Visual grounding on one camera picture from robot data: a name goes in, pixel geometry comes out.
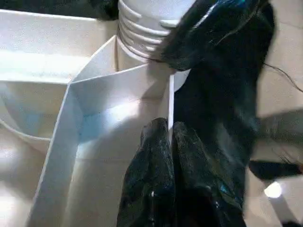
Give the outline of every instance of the white compartment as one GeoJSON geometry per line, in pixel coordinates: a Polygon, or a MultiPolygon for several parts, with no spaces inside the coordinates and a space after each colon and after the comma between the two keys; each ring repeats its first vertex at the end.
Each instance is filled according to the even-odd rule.
{"type": "Polygon", "coordinates": [[[165,117],[172,127],[173,89],[156,63],[71,83],[28,226],[114,226],[143,126],[165,117]]]}
{"type": "Polygon", "coordinates": [[[0,123],[34,148],[46,152],[66,87],[0,81],[0,123]]]}
{"type": "Polygon", "coordinates": [[[117,22],[0,9],[0,79],[68,83],[117,22]]]}

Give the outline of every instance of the shiny black material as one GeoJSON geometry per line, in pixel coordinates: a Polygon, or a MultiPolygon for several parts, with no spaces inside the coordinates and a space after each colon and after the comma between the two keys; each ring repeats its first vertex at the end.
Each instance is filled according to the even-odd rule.
{"type": "MultiPolygon", "coordinates": [[[[178,27],[162,44],[164,51],[161,59],[174,69],[191,69],[202,60],[208,60],[210,54],[215,54],[215,47],[227,47],[224,40],[229,38],[238,41],[239,47],[243,47],[243,44],[253,47],[262,44],[258,42],[260,40],[255,40],[257,36],[261,37],[262,33],[266,36],[263,51],[266,50],[268,35],[273,32],[274,27],[270,18],[272,12],[266,10],[267,13],[264,13],[263,8],[268,8],[268,0],[196,0],[178,27]],[[241,30],[249,21],[251,33],[256,34],[251,40],[236,39],[233,35],[243,36],[241,30]]],[[[250,54],[254,56],[258,51],[260,49],[251,53],[245,48],[242,57],[250,54]]]]}
{"type": "Polygon", "coordinates": [[[222,160],[208,155],[196,132],[184,123],[175,123],[174,137],[178,226],[245,227],[241,199],[226,184],[229,176],[222,160]]]}
{"type": "Polygon", "coordinates": [[[170,227],[175,177],[167,121],[144,127],[141,145],[124,178],[117,227],[170,227]]]}
{"type": "MultiPolygon", "coordinates": [[[[195,195],[185,201],[186,207],[200,206],[199,214],[214,226],[245,226],[241,217],[245,169],[260,129],[257,80],[274,31],[273,9],[267,0],[197,0],[164,42],[162,60],[177,70],[191,69],[175,93],[174,120],[197,133],[197,144],[208,159],[208,167],[203,168],[205,157],[198,156],[198,145],[190,145],[190,136],[186,143],[176,136],[181,146],[187,146],[178,145],[184,157],[180,169],[194,190],[184,189],[182,194],[195,195]]],[[[200,221],[187,225],[203,226],[200,221]]]]}
{"type": "Polygon", "coordinates": [[[259,131],[257,80],[274,27],[272,7],[264,5],[238,32],[201,53],[203,58],[175,93],[175,121],[193,128],[206,153],[221,161],[227,176],[223,180],[241,201],[245,167],[259,131]]]}

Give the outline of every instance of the white tray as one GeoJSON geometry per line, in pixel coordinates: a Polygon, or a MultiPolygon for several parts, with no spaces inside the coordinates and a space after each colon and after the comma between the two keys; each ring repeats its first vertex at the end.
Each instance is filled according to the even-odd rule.
{"type": "Polygon", "coordinates": [[[114,226],[143,126],[165,117],[171,135],[173,71],[129,52],[116,22],[5,10],[0,20],[0,123],[46,153],[27,226],[114,226]],[[88,201],[91,183],[100,191],[88,201]]]}

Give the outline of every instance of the white bottle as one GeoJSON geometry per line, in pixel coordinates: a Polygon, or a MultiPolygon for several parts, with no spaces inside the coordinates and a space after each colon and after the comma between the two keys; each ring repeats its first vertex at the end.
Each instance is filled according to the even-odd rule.
{"type": "MultiPolygon", "coordinates": [[[[119,0],[119,37],[136,59],[146,62],[195,0],[119,0]]],[[[175,91],[189,71],[175,74],[175,91]]]]}

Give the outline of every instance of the black cable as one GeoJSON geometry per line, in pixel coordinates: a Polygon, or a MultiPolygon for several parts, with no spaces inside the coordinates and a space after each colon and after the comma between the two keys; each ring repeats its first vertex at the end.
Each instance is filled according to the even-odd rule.
{"type": "Polygon", "coordinates": [[[294,88],[296,88],[297,90],[301,91],[303,93],[303,90],[301,88],[299,88],[299,86],[296,84],[296,82],[294,81],[294,79],[291,78],[291,76],[289,76],[286,72],[284,72],[282,69],[276,67],[276,66],[272,66],[272,65],[269,65],[267,63],[264,63],[264,65],[268,66],[268,67],[271,67],[272,69],[276,70],[277,72],[279,72],[280,74],[282,73],[284,76],[286,76],[290,83],[292,84],[292,86],[294,88]]]}

